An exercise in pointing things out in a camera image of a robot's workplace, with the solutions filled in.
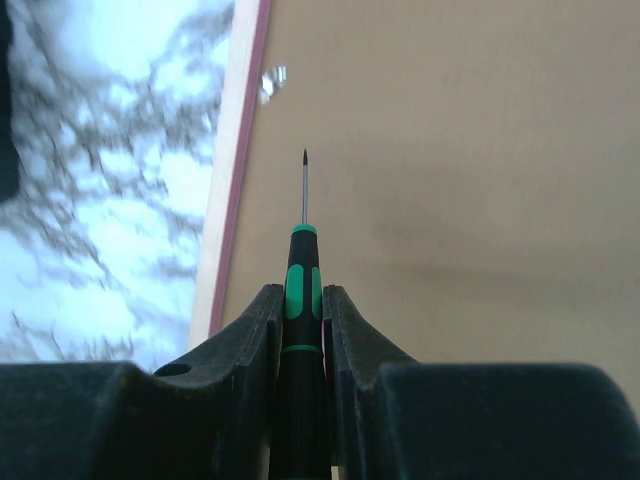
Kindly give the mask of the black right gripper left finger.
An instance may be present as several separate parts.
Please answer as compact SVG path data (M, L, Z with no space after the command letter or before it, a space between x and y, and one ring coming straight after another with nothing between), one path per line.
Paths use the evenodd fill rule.
M283 289L147 373L130 362L5 364L5 479L256 479Z

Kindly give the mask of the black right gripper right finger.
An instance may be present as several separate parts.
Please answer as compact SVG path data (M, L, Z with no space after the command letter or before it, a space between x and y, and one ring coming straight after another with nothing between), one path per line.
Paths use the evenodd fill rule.
M423 364L323 292L343 479L635 479L639 424L580 363Z

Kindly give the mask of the pink picture frame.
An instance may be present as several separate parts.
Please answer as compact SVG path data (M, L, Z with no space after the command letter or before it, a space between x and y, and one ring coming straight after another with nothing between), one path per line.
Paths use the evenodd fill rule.
M321 269L429 361L639 363L635 1L242 1L190 343Z

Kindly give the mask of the green black screwdriver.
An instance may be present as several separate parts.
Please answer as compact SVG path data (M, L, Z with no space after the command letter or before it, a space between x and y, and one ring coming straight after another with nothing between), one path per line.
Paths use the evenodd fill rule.
M271 479L329 479L331 453L322 349L317 231L308 222L309 161L302 157L301 222L290 236L281 351L270 442Z

